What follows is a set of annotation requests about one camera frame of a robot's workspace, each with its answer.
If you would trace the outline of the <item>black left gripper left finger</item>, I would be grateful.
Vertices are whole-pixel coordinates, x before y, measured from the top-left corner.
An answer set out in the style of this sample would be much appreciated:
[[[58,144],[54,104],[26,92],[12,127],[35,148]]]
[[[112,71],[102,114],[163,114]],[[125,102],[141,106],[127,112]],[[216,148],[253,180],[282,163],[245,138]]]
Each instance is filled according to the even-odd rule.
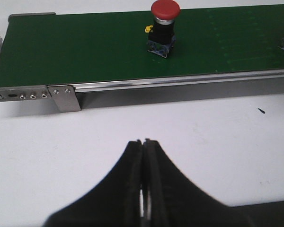
[[[52,214],[45,227],[138,227],[142,143],[128,142],[110,172],[87,194]]]

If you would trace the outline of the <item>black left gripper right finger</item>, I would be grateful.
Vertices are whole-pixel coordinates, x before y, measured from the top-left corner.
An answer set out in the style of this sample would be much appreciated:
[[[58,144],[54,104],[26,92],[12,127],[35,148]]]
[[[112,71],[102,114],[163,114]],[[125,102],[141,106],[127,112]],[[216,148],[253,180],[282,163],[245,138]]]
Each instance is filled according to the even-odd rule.
[[[192,183],[160,144],[143,144],[143,226],[284,227],[284,201],[230,207]]]

